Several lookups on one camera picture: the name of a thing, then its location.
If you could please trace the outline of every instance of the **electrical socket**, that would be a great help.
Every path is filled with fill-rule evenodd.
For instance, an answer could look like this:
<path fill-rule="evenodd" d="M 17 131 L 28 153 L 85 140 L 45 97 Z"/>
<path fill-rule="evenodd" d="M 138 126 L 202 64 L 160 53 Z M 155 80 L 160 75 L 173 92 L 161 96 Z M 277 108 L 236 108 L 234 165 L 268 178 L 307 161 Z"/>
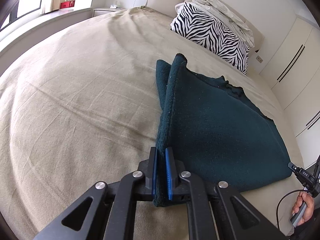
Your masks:
<path fill-rule="evenodd" d="M 260 58 L 259 56 L 257 56 L 256 59 L 257 59 L 260 63 L 262 63 L 262 61 L 263 61 L 263 59 Z"/>

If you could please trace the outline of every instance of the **white wardrobe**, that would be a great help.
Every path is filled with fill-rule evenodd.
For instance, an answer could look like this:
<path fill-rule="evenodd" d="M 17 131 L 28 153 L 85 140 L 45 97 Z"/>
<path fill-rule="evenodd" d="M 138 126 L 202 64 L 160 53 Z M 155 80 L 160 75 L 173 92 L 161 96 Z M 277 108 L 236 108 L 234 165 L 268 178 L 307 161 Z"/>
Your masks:
<path fill-rule="evenodd" d="M 310 167 L 320 155 L 320 30 L 297 18 L 260 75 L 291 123 L 304 167 Z"/>

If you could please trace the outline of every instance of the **person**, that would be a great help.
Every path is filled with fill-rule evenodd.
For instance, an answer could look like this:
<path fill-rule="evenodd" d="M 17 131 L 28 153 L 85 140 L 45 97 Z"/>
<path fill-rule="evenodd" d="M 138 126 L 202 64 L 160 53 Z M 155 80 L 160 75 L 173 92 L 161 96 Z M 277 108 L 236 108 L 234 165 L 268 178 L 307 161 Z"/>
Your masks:
<path fill-rule="evenodd" d="M 294 229 L 294 233 L 289 236 L 290 240 L 301 240 L 304 239 L 307 233 L 307 228 L 314 222 L 314 209 L 315 201 L 311 195 L 306 192 L 300 192 L 297 201 L 292 207 L 292 215 L 298 213 L 299 207 L 302 205 L 302 201 L 307 204 L 307 208 L 303 214 L 303 217 L 298 222 L 297 227 Z"/>

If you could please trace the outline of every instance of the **triangular cutout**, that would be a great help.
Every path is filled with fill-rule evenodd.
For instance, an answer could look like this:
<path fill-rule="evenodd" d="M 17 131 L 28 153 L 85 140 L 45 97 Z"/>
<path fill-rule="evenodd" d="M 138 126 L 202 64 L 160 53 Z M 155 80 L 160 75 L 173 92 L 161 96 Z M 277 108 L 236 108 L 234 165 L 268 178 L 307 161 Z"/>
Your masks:
<path fill-rule="evenodd" d="M 67 215 L 62 220 L 62 225 L 75 231 L 79 231 L 91 206 L 92 200 L 93 199 L 90 197 L 86 198 L 79 206 L 77 206 L 69 215 Z"/>
<path fill-rule="evenodd" d="M 246 230 L 259 224 L 259 220 L 251 214 L 235 197 L 230 197 L 230 201 L 238 217 L 242 229 Z"/>

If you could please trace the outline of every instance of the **person's hand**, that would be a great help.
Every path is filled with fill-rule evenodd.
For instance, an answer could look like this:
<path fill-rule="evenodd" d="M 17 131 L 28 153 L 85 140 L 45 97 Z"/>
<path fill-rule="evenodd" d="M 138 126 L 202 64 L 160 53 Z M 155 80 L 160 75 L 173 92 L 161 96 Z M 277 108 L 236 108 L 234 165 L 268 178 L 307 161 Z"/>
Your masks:
<path fill-rule="evenodd" d="M 307 222 L 313 215 L 313 210 L 315 208 L 315 201 L 313 197 L 311 197 L 306 192 L 300 192 L 297 201 L 295 202 L 293 208 L 292 208 L 292 215 L 299 212 L 299 207 L 302 205 L 302 201 L 304 201 L 307 204 L 307 208 L 303 214 L 303 217 L 298 222 L 298 226 L 302 225 L 304 222 Z"/>

